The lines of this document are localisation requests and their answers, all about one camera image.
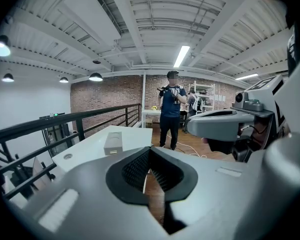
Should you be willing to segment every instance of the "black metal frame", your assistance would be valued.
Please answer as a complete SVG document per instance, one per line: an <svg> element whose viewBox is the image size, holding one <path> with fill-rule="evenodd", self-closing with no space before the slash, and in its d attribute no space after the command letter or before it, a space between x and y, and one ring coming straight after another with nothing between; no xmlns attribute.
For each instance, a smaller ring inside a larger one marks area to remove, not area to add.
<svg viewBox="0 0 300 240"><path fill-rule="evenodd" d="M128 111L128 108L132 108L132 107L137 107L137 108L133 109L131 111ZM77 112L77 113L70 113L70 114L65 114L65 115L60 115L60 116L42 118L42 119L38 119L38 120L33 120L33 121L17 124L17 125L8 127L6 129L2 129L2 130L0 130L0 144L2 145L3 151L0 149L0 153L4 154L6 156L7 161L5 159L0 159L0 160L4 161L4 162L8 162L8 163L7 163L7 165L0 167L0 174L3 174L10 170L15 171L17 174L17 172L18 172L17 167L22 168L23 167L22 164L24 162L26 162L32 158L35 158L36 156L42 154L43 152L46 152L64 142L68 142L75 137L78 137L79 141L83 141L85 139L86 132L91 131L102 125L105 125L105 124L107 124L111 121L114 121L118 118L121 118L123 116L125 116L124 120L121 121L120 123L118 123L117 126L125 123L125 126L128 127L134 122L131 126L131 127L133 127L140 120L140 116L141 116L140 115L140 107L141 107L141 104L136 103L136 104L131 104L131 105L100 108L100 109L88 110L88 111L84 111L84 112ZM93 116L97 116L97 115L101 115L101 114L105 114L105 113L109 113L109 112L113 112L113 111L118 111L118 110L122 110L122 109L125 109L125 113L115 116L115 117L113 117L109 120L103 121L101 123L98 123L96 125L93 125L87 129L83 128L82 119L84 119L84 118L89 118L89 117L93 117ZM128 114L133 113L135 111L137 111L137 113L134 113L133 115L128 116ZM13 140L18 137L28 135L28 134L31 134L31 133L34 133L37 131L41 131L41 130L49 128L49 127L54 127L56 125L61 125L61 124L65 124L65 123L69 123L69 122L73 122L73 121L75 121L75 123L76 123L77 133L67 136L67 137L65 137L61 140L58 140L54 143L51 143L49 145L46 145L46 146L44 146L38 150L35 150L32 153L27 154L21 158L18 158L18 156L16 156L16 158L17 158L16 160L14 160L12 158L12 156L10 155L10 152L9 152L7 144L6 144L7 141ZM24 182L22 182L20 185L18 185L16 188L14 188L12 191L5 193L3 195L3 197L7 198L7 199L14 197L16 194L20 193L20 191L22 191L24 188L31 186L33 184L33 182L38 180L43 175L49 173L49 171L51 171L55 167L56 167L56 164L54 164L54 163L45 167L37 175L29 177Z"/></svg>

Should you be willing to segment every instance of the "black lampshade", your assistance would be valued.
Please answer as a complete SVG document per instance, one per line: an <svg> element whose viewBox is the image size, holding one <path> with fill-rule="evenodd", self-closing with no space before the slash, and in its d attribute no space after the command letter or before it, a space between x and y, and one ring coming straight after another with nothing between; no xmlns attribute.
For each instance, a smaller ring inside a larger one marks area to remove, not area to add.
<svg viewBox="0 0 300 240"><path fill-rule="evenodd" d="M4 75L4 77L2 78L3 82L14 82L14 77L12 76L12 74L7 73Z"/></svg>
<svg viewBox="0 0 300 240"><path fill-rule="evenodd" d="M60 83L69 83L68 78L62 77L59 81Z"/></svg>
<svg viewBox="0 0 300 240"><path fill-rule="evenodd" d="M103 81L103 78L99 73L93 73L90 75L89 80L95 81L95 82L101 82L101 81Z"/></svg>
<svg viewBox="0 0 300 240"><path fill-rule="evenodd" d="M6 35L0 35L0 56L5 57L10 55L10 41Z"/></svg>

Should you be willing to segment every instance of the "white shelving unit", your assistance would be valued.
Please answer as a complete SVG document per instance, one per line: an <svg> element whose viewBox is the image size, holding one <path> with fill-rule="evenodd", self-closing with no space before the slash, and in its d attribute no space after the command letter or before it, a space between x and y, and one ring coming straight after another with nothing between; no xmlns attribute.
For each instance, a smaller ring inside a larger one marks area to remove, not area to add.
<svg viewBox="0 0 300 240"><path fill-rule="evenodd" d="M197 81L194 81L194 83L189 84L189 91L190 89L194 89L195 95L201 97L201 98L208 98L209 100L212 100L212 105L204 105L205 108L212 108L212 110L215 110L215 93L216 93L216 86L215 84L212 85L205 85L205 84L197 84ZM208 90L213 90L211 95L203 95L200 94L199 91L206 90L206 93L208 93Z"/></svg>

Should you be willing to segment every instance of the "wooden floor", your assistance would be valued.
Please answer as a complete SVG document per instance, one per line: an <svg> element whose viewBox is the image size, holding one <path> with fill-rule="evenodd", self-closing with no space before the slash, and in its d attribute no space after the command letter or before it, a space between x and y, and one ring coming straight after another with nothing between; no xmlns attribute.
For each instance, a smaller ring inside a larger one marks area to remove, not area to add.
<svg viewBox="0 0 300 240"><path fill-rule="evenodd" d="M154 123L152 126L152 144L155 147L159 147L160 141L160 127L159 124ZM170 149L171 138L166 137L165 147ZM182 132L182 129L179 129L178 132L178 142L188 145L184 146L179 143L176 144L175 151L185 153L186 156L197 156L195 151L191 148L193 147L200 156L205 155L209 159L217 160L226 160L226 161L235 161L231 154L226 155L221 152L212 152L208 144L204 144L201 141L201 138L191 135L190 133ZM147 175L146 185L145 185L145 194L149 197L149 210L155 219L163 224L164 213L165 213L165 193L158 184L155 176L150 171L150 174Z"/></svg>

